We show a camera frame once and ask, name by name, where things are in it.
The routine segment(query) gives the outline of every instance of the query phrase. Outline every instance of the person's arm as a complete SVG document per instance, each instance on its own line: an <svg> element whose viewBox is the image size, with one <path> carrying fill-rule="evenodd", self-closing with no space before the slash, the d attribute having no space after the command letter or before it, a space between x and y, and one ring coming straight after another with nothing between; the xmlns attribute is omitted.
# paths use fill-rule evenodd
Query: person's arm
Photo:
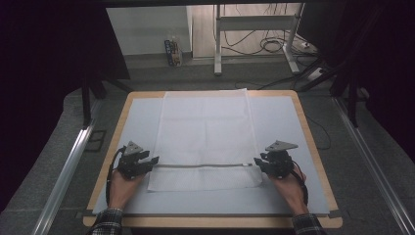
<svg viewBox="0 0 415 235"><path fill-rule="evenodd" d="M305 174L300 172L298 167L294 171L306 179ZM309 213L307 205L304 203L304 195L297 179L289 174L287 177L279 179L272 175L268 178L274 183L278 192L285 199L293 212L293 225L298 235L326 235L320 222L313 213Z"/></svg>
<svg viewBox="0 0 415 235"><path fill-rule="evenodd" d="M143 180L144 176L145 174L142 174L128 180L118 170L114 170L108 208L98 213L97 219L87 235L121 234L122 210L134 195L137 185Z"/></svg>

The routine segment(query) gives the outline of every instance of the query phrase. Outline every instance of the person's hand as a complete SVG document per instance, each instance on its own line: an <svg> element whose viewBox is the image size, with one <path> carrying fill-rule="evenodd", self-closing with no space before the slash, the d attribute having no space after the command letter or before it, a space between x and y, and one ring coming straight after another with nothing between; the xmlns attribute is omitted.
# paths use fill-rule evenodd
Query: person's hand
<svg viewBox="0 0 415 235"><path fill-rule="evenodd" d="M295 166L294 171L301 176L301 172L297 166ZM302 189L299 182L292 174L289 174L282 179L268 174L268 178L274 183L278 192L285 199L294 215L308 213L308 208L304 203L304 194L302 193Z"/></svg>
<svg viewBox="0 0 415 235"><path fill-rule="evenodd" d="M141 174L129 180L125 179L117 169L114 170L108 208L123 210L128 200L134 195L137 185L140 184L145 175Z"/></svg>

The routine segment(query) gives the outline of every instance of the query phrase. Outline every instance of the white desk leg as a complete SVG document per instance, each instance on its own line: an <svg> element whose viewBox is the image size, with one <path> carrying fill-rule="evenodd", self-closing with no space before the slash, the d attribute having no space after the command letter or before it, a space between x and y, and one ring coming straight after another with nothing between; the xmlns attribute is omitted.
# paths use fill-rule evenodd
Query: white desk leg
<svg viewBox="0 0 415 235"><path fill-rule="evenodd" d="M216 5L216 50L214 53L214 74L222 75L222 47L220 45L220 5Z"/></svg>
<svg viewBox="0 0 415 235"><path fill-rule="evenodd" d="M290 31L290 36L288 37L287 43L284 43L283 50L284 55L287 58L288 64L290 65L290 69L292 73L300 73L299 67L297 66L296 60L293 57L293 52L291 51L291 48L293 46L294 37L296 36L297 27L299 26L301 12L303 3L299 5L299 8L297 9L296 15L293 19L293 25Z"/></svg>

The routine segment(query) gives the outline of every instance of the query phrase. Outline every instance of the white cloth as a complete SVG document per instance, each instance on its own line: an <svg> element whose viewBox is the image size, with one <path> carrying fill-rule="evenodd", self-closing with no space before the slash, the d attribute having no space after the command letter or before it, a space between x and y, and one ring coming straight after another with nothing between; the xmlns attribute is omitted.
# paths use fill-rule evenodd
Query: white cloth
<svg viewBox="0 0 415 235"><path fill-rule="evenodd" d="M259 185L261 172L254 164L259 151L247 91L187 94L167 92L163 98L154 150L154 156L160 156L160 167L151 172L148 189L193 191Z"/></svg>

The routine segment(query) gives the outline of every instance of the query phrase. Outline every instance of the plaid shirt sleeve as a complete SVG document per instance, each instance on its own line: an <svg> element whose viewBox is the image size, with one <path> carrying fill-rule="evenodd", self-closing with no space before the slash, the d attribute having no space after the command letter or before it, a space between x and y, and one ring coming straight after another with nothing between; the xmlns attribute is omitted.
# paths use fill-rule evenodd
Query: plaid shirt sleeve
<svg viewBox="0 0 415 235"><path fill-rule="evenodd" d="M117 235L122 233L122 210L106 209L97 215L87 235Z"/></svg>
<svg viewBox="0 0 415 235"><path fill-rule="evenodd" d="M301 214L293 217L293 225L298 235L327 235L321 227L317 216L313 213Z"/></svg>

